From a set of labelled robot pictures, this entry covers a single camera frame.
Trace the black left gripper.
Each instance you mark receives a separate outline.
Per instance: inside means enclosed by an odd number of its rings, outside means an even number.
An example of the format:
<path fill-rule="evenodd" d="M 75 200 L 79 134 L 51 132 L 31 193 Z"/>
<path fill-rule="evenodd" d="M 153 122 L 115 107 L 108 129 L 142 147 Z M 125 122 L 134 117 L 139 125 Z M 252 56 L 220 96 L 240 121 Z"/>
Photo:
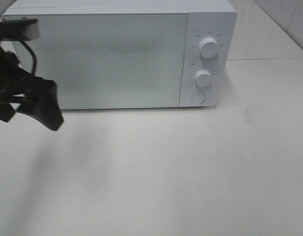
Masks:
<path fill-rule="evenodd" d="M 20 68 L 17 56 L 0 45 L 0 120 L 8 122 L 18 112 L 57 131 L 64 122 L 58 104 L 57 84 L 52 80 L 34 77 L 35 53 L 26 42 L 17 41 L 32 56 L 32 68 L 31 72 Z M 16 111 L 12 103 L 20 104 Z"/>

